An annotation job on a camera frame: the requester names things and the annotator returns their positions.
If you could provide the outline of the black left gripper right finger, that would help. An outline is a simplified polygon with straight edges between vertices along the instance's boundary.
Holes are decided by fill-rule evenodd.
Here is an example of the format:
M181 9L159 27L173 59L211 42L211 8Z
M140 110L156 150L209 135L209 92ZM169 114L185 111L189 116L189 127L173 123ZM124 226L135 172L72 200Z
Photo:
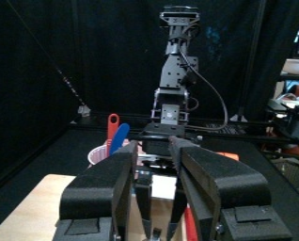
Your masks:
M260 172L179 137L169 138L169 152L199 241L291 240Z

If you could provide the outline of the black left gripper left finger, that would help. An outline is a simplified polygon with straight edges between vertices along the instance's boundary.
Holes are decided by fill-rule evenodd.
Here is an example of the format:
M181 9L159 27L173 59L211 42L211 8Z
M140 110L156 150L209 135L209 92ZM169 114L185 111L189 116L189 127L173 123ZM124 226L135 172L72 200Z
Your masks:
M131 141L65 187L53 241L128 241L137 143Z

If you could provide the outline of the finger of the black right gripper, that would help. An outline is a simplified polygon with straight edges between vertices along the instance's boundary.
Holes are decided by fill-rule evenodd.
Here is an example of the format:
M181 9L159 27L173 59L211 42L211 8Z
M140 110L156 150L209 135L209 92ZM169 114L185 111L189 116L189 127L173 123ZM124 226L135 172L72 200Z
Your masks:
M175 235L185 207L187 207L187 197L183 191L183 187L177 186L175 191L172 213L171 213L171 218L167 226L167 235L165 235L167 241L171 241Z
M139 205L140 219L144 229L145 238L151 238L152 232L152 219L151 219L151 186L136 184L135 186L136 200Z

